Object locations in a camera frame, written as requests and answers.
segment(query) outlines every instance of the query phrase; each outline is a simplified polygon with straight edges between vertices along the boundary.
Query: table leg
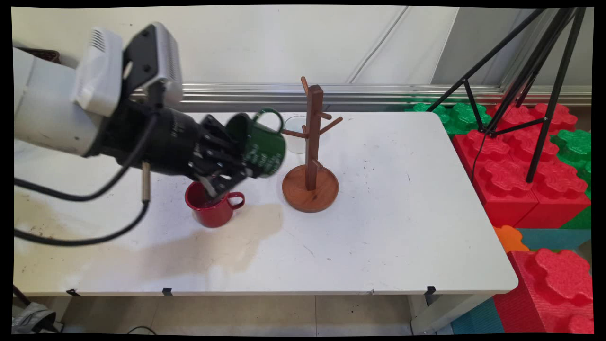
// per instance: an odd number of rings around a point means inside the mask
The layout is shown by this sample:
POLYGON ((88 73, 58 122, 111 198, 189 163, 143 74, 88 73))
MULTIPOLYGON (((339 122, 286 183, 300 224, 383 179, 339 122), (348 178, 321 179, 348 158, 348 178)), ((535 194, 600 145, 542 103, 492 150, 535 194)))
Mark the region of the table leg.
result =
POLYGON ((442 295, 410 321, 413 335, 433 334, 492 295, 442 295))

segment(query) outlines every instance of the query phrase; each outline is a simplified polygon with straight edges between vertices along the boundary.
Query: white wall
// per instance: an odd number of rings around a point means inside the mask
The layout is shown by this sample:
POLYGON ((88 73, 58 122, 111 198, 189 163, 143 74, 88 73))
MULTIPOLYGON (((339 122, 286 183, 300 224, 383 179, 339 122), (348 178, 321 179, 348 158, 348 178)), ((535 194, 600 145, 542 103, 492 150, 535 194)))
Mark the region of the white wall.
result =
MULTIPOLYGON (((200 83, 345 83, 401 6, 12 7, 13 45, 52 49, 75 67, 90 27, 125 40, 152 21, 179 44, 183 79, 200 83)), ((429 84, 457 7, 411 6, 356 83, 429 84)))

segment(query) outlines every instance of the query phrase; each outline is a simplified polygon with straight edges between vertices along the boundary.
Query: tripod leg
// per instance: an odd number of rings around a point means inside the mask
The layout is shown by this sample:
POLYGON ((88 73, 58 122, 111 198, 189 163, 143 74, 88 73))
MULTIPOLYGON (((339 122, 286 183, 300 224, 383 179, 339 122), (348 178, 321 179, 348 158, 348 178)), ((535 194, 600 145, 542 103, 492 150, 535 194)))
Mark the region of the tripod leg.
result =
POLYGON ((553 18, 547 30, 541 37, 541 40, 534 48, 532 54, 524 64, 524 67, 520 71, 520 74, 516 78, 516 80, 511 84, 511 87, 505 94, 499 109, 496 111, 493 119, 488 124, 488 130, 495 130, 497 124, 503 117, 503 114, 509 107, 509 104, 514 100, 516 95, 518 94, 522 85, 526 82, 526 80, 530 77, 531 72, 534 70, 534 67, 537 65, 539 58, 542 56, 544 50, 549 46, 552 37, 554 35, 559 34, 558 28, 565 23, 565 20, 570 16, 570 14, 574 11, 574 8, 560 8, 556 13, 556 16, 553 18))
POLYGON ((543 125, 541 127, 541 132, 539 134, 539 139, 536 142, 536 147, 532 156, 530 168, 528 168, 528 175, 526 176, 526 182, 528 183, 531 183, 534 179, 534 173, 536 172, 536 168, 539 164, 539 158, 541 157, 541 152, 543 151, 543 145, 545 144, 545 139, 547 138, 549 125, 551 123, 551 119, 553 118, 553 112, 556 108, 556 102, 558 101, 560 90, 562 90, 562 85, 564 84, 564 77, 566 76, 568 65, 570 64, 570 58, 572 57, 574 45, 576 44, 576 38, 579 36, 579 31, 581 30, 581 24, 583 23, 584 15, 585 7, 579 7, 574 16, 572 29, 570 30, 568 41, 566 42, 564 55, 562 55, 562 61, 560 62, 558 74, 556 75, 556 81, 553 84, 553 90, 551 91, 549 104, 547 105, 547 112, 545 113, 545 117, 547 117, 547 120, 543 122, 543 125))
POLYGON ((486 54, 482 59, 480 59, 480 61, 474 65, 467 73, 465 73, 465 75, 463 75, 463 77, 461 77, 453 86, 450 87, 450 89, 448 89, 448 91, 446 91, 440 98, 438 98, 438 100, 433 103, 428 109, 427 111, 431 112, 433 109, 437 108, 438 105, 440 105, 440 103, 444 102, 445 99, 448 98, 448 96, 450 96, 453 92, 455 92, 456 89, 458 89, 461 84, 463 84, 463 80, 464 79, 469 79, 469 77, 473 76, 474 73, 476 73, 476 71, 478 71, 482 66, 484 66, 484 64, 486 64, 487 61, 490 60, 490 58, 492 58, 495 54, 497 54, 499 51, 501 51, 501 49, 503 48, 503 46, 507 45, 507 43, 509 43, 513 38, 515 38, 518 33, 520 33, 523 29, 526 28, 526 26, 528 26, 531 22, 533 22, 534 19, 536 19, 536 17, 538 17, 541 13, 543 13, 545 9, 544 8, 537 8, 536 10, 534 10, 534 12, 532 12, 526 19, 524 19, 524 21, 522 21, 515 29, 513 29, 499 44, 497 44, 497 46, 495 46, 492 50, 490 50, 490 52, 488 52, 488 54, 486 54))
POLYGON ((543 67, 543 64, 545 64, 545 61, 547 60, 547 57, 549 56, 549 54, 551 53, 551 50, 553 49, 553 46, 556 44, 556 42, 558 41, 558 38, 560 37, 560 34, 562 33, 563 29, 568 26, 568 23, 574 18, 574 15, 571 15, 570 18, 567 19, 566 24, 564 24, 558 31, 557 35, 554 35, 554 37, 551 39, 551 42, 549 44, 549 46, 545 49, 545 51, 543 52, 543 56, 539 58, 539 61, 537 63, 537 66, 534 68, 534 71, 532 73, 532 75, 530 75, 530 79, 526 82, 526 85, 524 86, 524 90, 522 90, 522 93, 520 94, 520 96, 518 97, 518 100, 516 101, 516 108, 519 108, 522 106, 522 103, 524 103, 524 100, 526 99, 526 96, 528 95, 528 92, 530 91, 530 87, 532 87, 534 80, 536 79, 536 77, 539 75, 539 71, 541 70, 541 68, 543 67))

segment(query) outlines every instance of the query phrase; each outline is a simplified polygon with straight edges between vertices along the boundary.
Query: black power cable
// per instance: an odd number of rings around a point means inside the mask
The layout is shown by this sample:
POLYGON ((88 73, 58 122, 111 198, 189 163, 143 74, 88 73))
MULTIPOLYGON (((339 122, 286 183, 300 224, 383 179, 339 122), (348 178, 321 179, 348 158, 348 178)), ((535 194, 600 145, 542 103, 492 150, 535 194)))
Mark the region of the black power cable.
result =
MULTIPOLYGON (((507 111, 503 114, 503 118, 505 118, 512 109, 513 109, 513 107, 510 106, 509 109, 507 109, 507 111)), ((486 141, 486 135, 488 135, 489 132, 490 131, 486 127, 486 132, 484 133, 484 138, 482 139, 482 143, 480 144, 480 148, 478 149, 478 154, 476 155, 476 158, 473 160, 473 166, 471 167, 471 183, 472 184, 473 184, 473 177, 475 176, 475 173, 476 173, 476 162, 478 161, 478 158, 480 157, 480 153, 482 152, 482 147, 484 147, 484 141, 486 141)))
POLYGON ((15 229, 15 237, 21 238, 28 241, 33 241, 34 243, 45 244, 45 245, 54 245, 54 246, 84 246, 84 245, 92 245, 99 244, 105 241, 110 241, 112 239, 116 239, 126 232, 132 230, 145 216, 147 212, 147 208, 149 207, 149 200, 143 200, 143 207, 139 212, 139 215, 133 220, 130 224, 128 224, 125 228, 120 231, 114 232, 110 235, 106 235, 105 237, 99 238, 91 238, 91 239, 80 239, 80 240, 63 240, 63 239, 52 239, 40 237, 37 235, 33 235, 27 232, 23 232, 15 229))
POLYGON ((138 326, 138 327, 134 327, 133 329, 129 330, 129 331, 128 331, 128 333, 126 333, 126 334, 130 334, 130 333, 132 333, 132 332, 133 332, 135 329, 139 329, 139 328, 144 328, 144 329, 147 329, 147 330, 151 331, 151 333, 152 333, 152 334, 157 335, 155 331, 153 331, 151 328, 146 327, 146 326, 138 326))
POLYGON ((100 190, 92 193, 90 195, 73 195, 66 194, 63 192, 56 191, 54 189, 50 189, 48 187, 40 186, 38 184, 31 183, 29 181, 25 181, 22 179, 15 178, 15 186, 23 187, 26 189, 30 189, 31 191, 39 192, 42 194, 49 195, 51 197, 55 197, 58 199, 68 200, 68 201, 90 201, 92 199, 98 198, 103 195, 105 192, 109 191, 117 182, 122 178, 122 176, 126 173, 126 171, 143 155, 145 147, 152 136, 153 129, 156 127, 158 123, 158 115, 154 114, 147 121, 145 126, 145 130, 141 135, 141 138, 137 142, 137 145, 133 149, 132 152, 128 155, 127 159, 124 161, 124 165, 122 168, 114 175, 114 177, 100 190))

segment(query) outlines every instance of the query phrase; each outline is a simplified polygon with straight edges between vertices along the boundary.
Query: orange foam block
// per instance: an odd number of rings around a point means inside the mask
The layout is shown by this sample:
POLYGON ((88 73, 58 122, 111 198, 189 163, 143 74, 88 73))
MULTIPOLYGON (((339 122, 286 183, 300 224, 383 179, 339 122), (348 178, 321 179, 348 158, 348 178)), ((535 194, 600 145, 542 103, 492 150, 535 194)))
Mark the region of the orange foam block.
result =
POLYGON ((522 244, 522 234, 515 228, 504 225, 500 228, 494 227, 496 236, 499 237, 499 241, 505 250, 505 253, 509 251, 530 251, 526 245, 522 244))

